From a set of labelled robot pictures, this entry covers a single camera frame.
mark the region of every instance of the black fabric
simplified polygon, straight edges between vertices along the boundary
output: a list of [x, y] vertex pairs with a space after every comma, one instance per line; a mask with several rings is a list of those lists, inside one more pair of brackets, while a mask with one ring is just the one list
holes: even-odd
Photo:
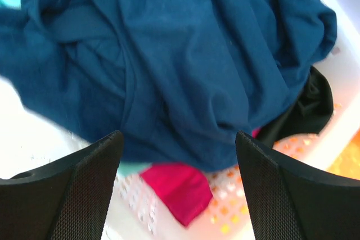
[[360, 181], [315, 169], [243, 132], [236, 148], [256, 240], [360, 239]]
[[298, 99], [279, 117], [261, 128], [256, 139], [268, 147], [295, 134], [319, 134], [334, 111], [331, 88], [315, 68], [310, 70]]
[[1, 240], [100, 240], [123, 149], [115, 132], [52, 163], [0, 180]]

